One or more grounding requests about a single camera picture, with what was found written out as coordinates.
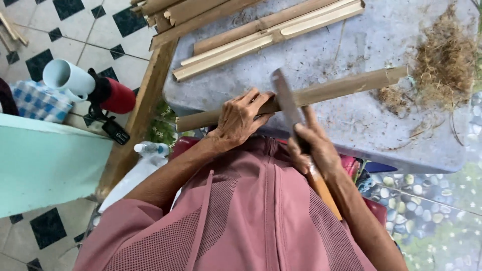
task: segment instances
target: left hand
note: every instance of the left hand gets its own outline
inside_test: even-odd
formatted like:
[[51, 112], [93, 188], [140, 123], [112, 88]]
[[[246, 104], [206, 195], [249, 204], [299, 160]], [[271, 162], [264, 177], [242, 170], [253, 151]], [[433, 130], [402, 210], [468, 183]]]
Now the left hand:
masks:
[[223, 105], [217, 128], [206, 137], [214, 139], [216, 147], [223, 152], [243, 144], [274, 116], [274, 113], [263, 114], [255, 119], [260, 107], [273, 96], [273, 92], [260, 94], [258, 89], [252, 88], [244, 95], [227, 101]]

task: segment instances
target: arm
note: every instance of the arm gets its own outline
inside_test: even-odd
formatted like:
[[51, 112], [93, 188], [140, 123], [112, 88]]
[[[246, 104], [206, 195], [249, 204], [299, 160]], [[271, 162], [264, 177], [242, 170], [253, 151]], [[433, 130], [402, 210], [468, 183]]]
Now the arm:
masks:
[[272, 96], [273, 93], [260, 94], [253, 88], [245, 95], [224, 103], [218, 127], [214, 131], [156, 170], [124, 198], [141, 200], [160, 208], [166, 207], [177, 191], [211, 158], [241, 145], [268, 122], [273, 114], [254, 118], [259, 108]]
[[[379, 271], [407, 271], [402, 254], [387, 231], [370, 212], [361, 194], [348, 173], [342, 167], [340, 157], [317, 122], [316, 114], [310, 107], [304, 107], [307, 127], [297, 124], [296, 132], [311, 145], [311, 155], [336, 206], [346, 220], [353, 239]], [[307, 173], [309, 160], [301, 154], [299, 146], [290, 138], [288, 149], [295, 166]]]

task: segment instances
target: white mug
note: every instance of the white mug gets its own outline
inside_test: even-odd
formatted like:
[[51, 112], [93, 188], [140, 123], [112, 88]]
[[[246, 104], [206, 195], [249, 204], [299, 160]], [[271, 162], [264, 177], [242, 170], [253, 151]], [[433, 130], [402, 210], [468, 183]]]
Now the white mug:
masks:
[[54, 59], [45, 66], [43, 82], [50, 88], [65, 91], [76, 103], [87, 100], [87, 95], [95, 88], [95, 80], [90, 74], [63, 59]]

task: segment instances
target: right hand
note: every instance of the right hand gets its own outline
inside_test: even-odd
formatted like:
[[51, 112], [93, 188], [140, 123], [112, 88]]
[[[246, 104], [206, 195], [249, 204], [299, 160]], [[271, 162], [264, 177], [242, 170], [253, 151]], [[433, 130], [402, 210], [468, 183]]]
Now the right hand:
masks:
[[[306, 126], [298, 123], [295, 132], [311, 145], [311, 156], [321, 175], [326, 179], [333, 176], [341, 166], [341, 159], [335, 146], [317, 121], [316, 113], [310, 106], [301, 108], [306, 119]], [[288, 140], [288, 150], [295, 168], [302, 174], [308, 173], [309, 156], [301, 153], [301, 149], [291, 137]]]

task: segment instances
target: red stool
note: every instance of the red stool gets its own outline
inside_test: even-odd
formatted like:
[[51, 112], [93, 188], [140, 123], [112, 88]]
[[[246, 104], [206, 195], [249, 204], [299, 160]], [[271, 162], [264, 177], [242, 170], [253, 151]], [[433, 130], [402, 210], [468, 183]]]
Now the red stool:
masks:
[[[192, 136], [183, 136], [179, 138], [179, 140], [176, 142], [176, 144], [173, 147], [173, 152], [169, 156], [169, 159], [174, 159], [177, 156], [179, 156], [181, 153], [185, 152], [186, 150], [190, 149], [192, 146], [194, 146], [196, 143], [199, 142], [199, 138], [197, 137], [192, 137]], [[351, 173], [351, 170], [353, 170], [353, 161], [355, 159], [349, 156], [342, 156], [342, 163], [343, 167], [348, 171], [348, 173]], [[372, 214], [375, 215], [376, 219], [380, 222], [380, 224], [385, 227], [385, 224], [387, 222], [387, 208], [385, 206], [381, 205], [380, 203], [368, 200], [366, 198], [363, 198], [365, 201], [365, 204], [367, 205], [368, 209], [372, 212]]]

